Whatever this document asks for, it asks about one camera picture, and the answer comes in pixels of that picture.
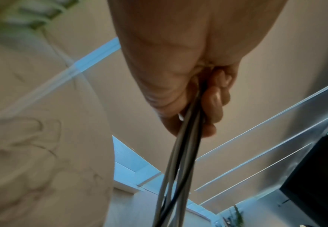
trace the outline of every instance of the ceiling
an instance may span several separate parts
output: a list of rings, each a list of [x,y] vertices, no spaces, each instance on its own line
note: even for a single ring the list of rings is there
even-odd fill
[[[102,0],[81,2],[45,31],[75,61],[116,37]],[[54,72],[63,67],[53,64]],[[84,75],[113,135],[164,172],[175,137],[145,102],[122,52]],[[262,43],[242,60],[217,135],[202,140],[190,199],[218,213],[282,182],[328,125],[328,89],[315,94],[327,86],[328,1],[289,0]]]

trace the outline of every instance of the wall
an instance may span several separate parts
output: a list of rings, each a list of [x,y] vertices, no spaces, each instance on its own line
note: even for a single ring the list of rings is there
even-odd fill
[[[276,190],[244,209],[245,227],[318,227],[281,191]]]
[[[104,227],[151,226],[158,196],[149,191],[134,195],[114,189]],[[184,227],[211,227],[209,221],[186,212]]]

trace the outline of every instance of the bundle of cables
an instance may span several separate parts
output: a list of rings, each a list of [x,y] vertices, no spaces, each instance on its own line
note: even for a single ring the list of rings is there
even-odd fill
[[[202,91],[199,91],[190,104],[171,152],[159,191],[153,227],[182,227],[183,225],[204,122],[201,94]],[[172,196],[176,179],[177,187]]]

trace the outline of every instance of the white ceiling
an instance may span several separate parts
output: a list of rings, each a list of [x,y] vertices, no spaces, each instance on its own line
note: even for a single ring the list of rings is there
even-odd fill
[[[81,2],[46,31],[74,60],[116,36],[102,0]],[[113,135],[164,172],[175,138],[145,102],[121,51],[84,74],[106,109]],[[328,124],[328,91],[283,111],[326,86],[328,1],[289,0],[263,42],[243,59],[217,135],[201,143],[198,157],[210,153],[197,160],[190,199],[220,212],[278,184],[309,147],[299,149]]]

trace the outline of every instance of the hand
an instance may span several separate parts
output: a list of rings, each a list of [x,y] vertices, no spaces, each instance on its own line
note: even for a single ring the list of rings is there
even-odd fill
[[[164,126],[177,135],[179,114],[200,84],[207,90],[203,137],[216,132],[239,62],[264,38],[286,0],[109,0],[128,67]]]

